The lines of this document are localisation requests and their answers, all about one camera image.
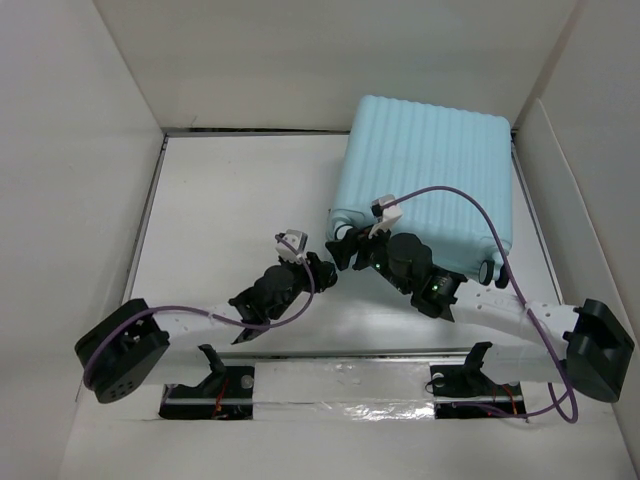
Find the light blue hard-shell suitcase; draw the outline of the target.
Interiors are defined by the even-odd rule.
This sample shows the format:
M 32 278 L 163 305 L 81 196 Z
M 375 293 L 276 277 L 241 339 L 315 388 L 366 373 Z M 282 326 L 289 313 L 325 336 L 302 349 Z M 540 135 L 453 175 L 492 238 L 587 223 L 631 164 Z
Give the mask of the light blue hard-shell suitcase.
M 502 278 L 513 244 L 511 125 L 491 114 L 367 95 L 344 156 L 326 237 L 375 223 L 371 204 L 400 200 L 394 234 L 416 235 L 434 263 L 474 280 Z

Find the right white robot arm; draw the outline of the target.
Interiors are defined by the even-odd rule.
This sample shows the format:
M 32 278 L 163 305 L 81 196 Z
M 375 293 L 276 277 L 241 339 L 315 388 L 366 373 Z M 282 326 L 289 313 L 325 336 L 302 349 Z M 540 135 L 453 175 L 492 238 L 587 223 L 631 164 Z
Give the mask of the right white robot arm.
M 605 303 L 521 301 L 437 266 L 431 249 L 410 233 L 372 236 L 350 228 L 326 248 L 339 270 L 374 269 L 427 317 L 520 339 L 518 345 L 480 341 L 472 347 L 461 371 L 470 391 L 519 381 L 566 382 L 600 402 L 620 399 L 635 343 Z

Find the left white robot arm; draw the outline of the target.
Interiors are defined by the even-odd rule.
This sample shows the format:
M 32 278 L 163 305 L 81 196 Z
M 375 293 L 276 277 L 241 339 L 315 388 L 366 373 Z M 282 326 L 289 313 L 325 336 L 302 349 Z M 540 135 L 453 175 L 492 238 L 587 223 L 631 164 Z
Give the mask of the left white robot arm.
M 224 326 L 241 329 L 233 344 L 249 342 L 299 319 L 337 279 L 331 262 L 309 252 L 300 263 L 280 259 L 252 286 L 208 309 L 131 299 L 76 342 L 82 384 L 98 402 L 116 402 L 140 387 L 167 351 L 210 344 Z

